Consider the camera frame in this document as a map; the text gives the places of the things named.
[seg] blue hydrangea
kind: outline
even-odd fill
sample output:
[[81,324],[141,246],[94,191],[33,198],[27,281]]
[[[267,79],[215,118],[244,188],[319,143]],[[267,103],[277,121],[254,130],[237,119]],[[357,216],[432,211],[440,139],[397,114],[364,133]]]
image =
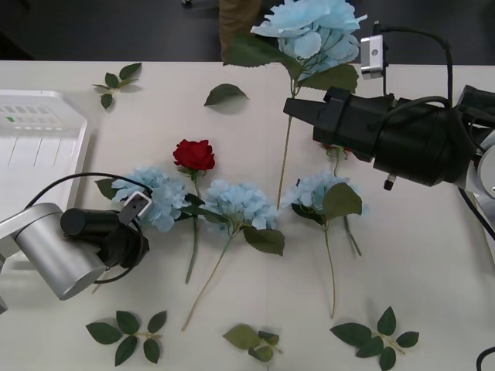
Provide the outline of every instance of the blue hydrangea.
[[[137,168],[127,178],[143,183],[153,190],[153,206],[143,218],[144,225],[155,226],[162,232],[169,231],[181,211],[179,209],[190,206],[186,202],[187,194],[184,183],[179,179],[170,178],[159,168]],[[143,191],[142,187],[126,182],[125,180],[116,180],[112,188],[118,189],[112,201],[120,202],[127,199],[136,191]]]
[[329,172],[307,176],[299,181],[298,185],[290,187],[281,199],[283,207],[292,203],[303,205],[323,213],[323,198],[325,194],[338,183],[347,183],[354,192],[358,193],[356,187],[350,184],[349,178],[340,178]]
[[285,0],[274,6],[267,21],[252,28],[253,33],[278,38],[279,49],[311,66],[300,79],[354,60],[359,43],[351,35],[367,15],[354,16],[345,0]]
[[251,183],[229,185],[215,180],[207,190],[202,208],[227,217],[230,223],[216,224],[232,236],[241,226],[253,226],[257,230],[275,228],[278,211],[268,197]]

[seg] cable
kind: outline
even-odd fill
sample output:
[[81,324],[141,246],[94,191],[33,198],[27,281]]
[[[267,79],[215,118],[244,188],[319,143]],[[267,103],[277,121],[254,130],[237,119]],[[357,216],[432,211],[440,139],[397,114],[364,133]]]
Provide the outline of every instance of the cable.
[[117,280],[120,280],[121,278],[131,273],[131,271],[138,265],[139,258],[142,255],[142,252],[144,251],[145,248],[145,236],[142,233],[141,227],[135,220],[132,220],[132,225],[136,228],[136,230],[139,233],[139,252],[138,255],[136,256],[136,259],[134,260],[132,265],[129,268],[127,268],[126,271],[122,272],[117,277],[109,278],[107,280],[95,281],[94,282],[95,284],[110,284],[111,282],[116,282]]
[[144,185],[144,184],[142,184],[140,182],[136,182],[135,180],[132,180],[132,179],[129,179],[129,178],[125,178],[124,176],[115,175],[115,174],[109,174],[109,173],[106,173],[106,172],[80,172],[80,173],[77,173],[77,174],[72,174],[72,175],[64,176],[63,178],[60,178],[60,179],[56,180],[55,182],[51,183],[50,185],[48,185],[44,190],[42,190],[40,193],[38,193],[34,197],[34,199],[32,199],[27,204],[27,206],[25,207],[24,210],[26,210],[29,207],[33,206],[41,197],[43,197],[45,195],[45,193],[47,193],[48,191],[50,191],[54,186],[58,186],[60,183],[65,182],[66,180],[70,180],[70,179],[74,179],[74,178],[82,178],[84,176],[103,176],[105,178],[110,178],[110,179],[125,180],[126,182],[129,182],[129,183],[132,183],[132,184],[134,184],[136,186],[140,186],[140,187],[144,188],[146,190],[146,192],[148,193],[147,196],[150,196],[153,193],[153,190],[151,188],[149,188],[147,185]]

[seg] table surface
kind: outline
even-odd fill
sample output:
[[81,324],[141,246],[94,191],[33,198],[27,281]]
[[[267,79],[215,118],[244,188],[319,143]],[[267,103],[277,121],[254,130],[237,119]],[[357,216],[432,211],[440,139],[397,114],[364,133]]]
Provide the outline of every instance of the table surface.
[[[117,73],[125,64],[0,62],[0,87],[66,94],[92,124],[86,170],[126,174],[137,166],[158,165],[179,176],[172,162],[176,143],[207,138],[217,166],[204,179],[203,191],[213,179],[252,181],[275,199],[289,89],[281,66],[145,63],[135,87],[120,92],[105,112],[91,84],[102,83],[106,72]],[[456,97],[467,83],[484,90],[495,86],[495,67],[459,66],[454,72]],[[219,83],[237,84],[250,100],[204,107]],[[445,94],[445,68],[392,66],[388,86],[396,97]],[[357,93],[380,95],[381,81],[360,81]],[[304,89],[300,97],[321,100],[323,92]],[[285,184],[332,166],[312,142],[312,127],[295,121]],[[329,329],[349,321],[373,327],[389,305],[398,317],[398,333],[420,333],[419,344],[398,356],[395,369],[474,369],[477,355],[495,345],[495,270],[481,227],[456,188],[399,179],[386,192],[386,175],[352,156],[340,174],[359,186],[369,212],[350,218],[362,257],[353,255],[340,220],[331,228],[334,320],[323,234],[286,210],[278,222],[286,237],[284,257],[260,253],[238,237],[189,328],[181,332],[225,242],[203,229],[196,267],[185,285],[193,242],[192,223],[186,221],[169,233],[148,231],[151,252],[142,263],[95,294],[88,289],[58,301],[37,272],[2,272],[0,295],[9,310],[0,317],[0,369],[113,369],[116,345],[96,343],[84,326],[111,318],[116,310],[133,311],[143,323],[167,310],[159,365],[147,362],[140,350],[120,369],[266,369],[222,338],[243,322],[280,334],[285,353],[275,354],[270,370],[379,370],[375,358],[356,358]],[[79,196],[78,204],[87,208],[111,205],[92,181],[82,183]],[[495,359],[486,360],[485,369],[494,366]]]

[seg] red rose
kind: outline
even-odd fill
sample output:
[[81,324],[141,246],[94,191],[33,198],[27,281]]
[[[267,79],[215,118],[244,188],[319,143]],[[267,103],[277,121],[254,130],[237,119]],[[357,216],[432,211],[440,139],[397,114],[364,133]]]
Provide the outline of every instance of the red rose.
[[178,166],[194,170],[210,170],[215,166],[215,154],[208,141],[187,141],[184,139],[177,145],[173,157]]

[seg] green leaf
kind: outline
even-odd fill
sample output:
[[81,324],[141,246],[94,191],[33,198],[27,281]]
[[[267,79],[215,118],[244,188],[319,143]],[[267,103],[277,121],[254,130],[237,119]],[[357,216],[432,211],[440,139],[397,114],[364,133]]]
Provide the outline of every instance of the green leaf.
[[268,345],[261,346],[257,349],[249,348],[247,353],[262,362],[269,362],[273,358],[273,349]]
[[122,332],[133,335],[139,330],[138,319],[128,311],[117,311],[117,323]]
[[167,322],[167,311],[161,311],[149,320],[148,331],[154,334],[163,327],[165,322]]
[[204,205],[204,201],[192,193],[186,194],[185,199],[188,203],[192,203],[194,206]]
[[224,338],[233,346],[248,350],[261,344],[258,334],[248,325],[237,325],[224,335]]
[[312,87],[313,89],[328,90],[331,87],[356,91],[357,72],[350,64],[340,64],[326,71],[315,73],[314,75],[299,81],[299,86]]
[[118,345],[117,352],[115,352],[115,366],[121,365],[127,361],[136,350],[136,346],[138,346],[138,338],[134,335],[125,338],[124,341]]
[[314,210],[312,212],[308,211],[309,208],[303,205],[298,205],[297,203],[293,203],[291,205],[292,210],[299,216],[302,216],[306,219],[311,219],[317,222],[320,226],[324,226],[326,224],[326,217],[324,215],[317,214]]
[[408,331],[399,336],[396,340],[397,344],[402,348],[411,348],[418,343],[419,332]]
[[105,83],[109,87],[116,88],[118,85],[118,78],[113,73],[107,73],[105,75]]
[[346,344],[360,348],[371,339],[371,330],[359,323],[344,323],[332,327],[330,331]]
[[246,228],[244,238],[256,250],[267,254],[284,256],[285,237],[279,230],[257,230]]
[[125,66],[124,68],[122,68],[122,70],[118,74],[118,76],[121,78],[121,80],[127,80],[134,73],[138,72],[139,67],[141,67],[141,65],[142,65],[142,63],[129,64],[128,66]]
[[101,96],[101,105],[103,106],[103,108],[105,110],[111,106],[111,102],[113,102],[113,101],[114,101],[114,98],[112,97],[111,94],[103,94]]
[[109,88],[109,87],[106,87],[105,85],[100,85],[100,84],[98,84],[98,83],[94,83],[94,84],[93,84],[93,86],[94,86],[94,87],[100,87],[100,88],[105,89],[105,90],[110,90],[110,88]]
[[356,354],[359,358],[378,356],[384,350],[384,341],[380,336],[375,336],[364,344]]
[[148,339],[143,344],[146,359],[149,362],[158,363],[160,358],[160,347],[154,339]]
[[392,309],[392,307],[388,307],[378,320],[378,332],[383,335],[390,336],[394,333],[396,325],[397,322],[395,320],[394,309]]
[[100,190],[100,193],[109,200],[112,200],[117,194],[118,189],[111,188],[111,185],[114,184],[115,179],[102,179],[97,180],[95,183]]
[[207,101],[204,103],[204,105],[213,106],[215,104],[222,103],[225,100],[229,100],[233,97],[248,98],[246,93],[239,89],[239,87],[236,87],[231,83],[222,83],[210,91],[210,95],[208,96]]
[[323,198],[323,212],[329,220],[363,212],[363,201],[346,183],[335,184]]
[[120,83],[118,83],[117,88],[124,87],[125,85],[129,85],[130,83],[134,83],[138,79],[127,79],[127,80],[122,80]]
[[200,207],[194,205],[183,207],[182,209],[180,209],[180,211],[182,211],[183,213],[188,213],[192,216],[203,215],[211,223],[221,224],[230,222],[230,220],[227,219],[225,216],[206,209],[201,209]]
[[380,356],[381,371],[388,371],[395,365],[395,351],[388,346],[384,349]]
[[302,66],[290,56],[260,39],[249,35],[236,35],[225,56],[224,65],[259,67],[269,63],[281,63],[292,79],[297,78]]
[[118,342],[122,337],[122,333],[108,323],[90,323],[89,325],[86,325],[86,328],[90,335],[93,336],[93,339],[100,344],[113,344],[114,342]]
[[280,340],[280,336],[271,334],[270,332],[258,331],[258,336],[272,346],[277,345]]

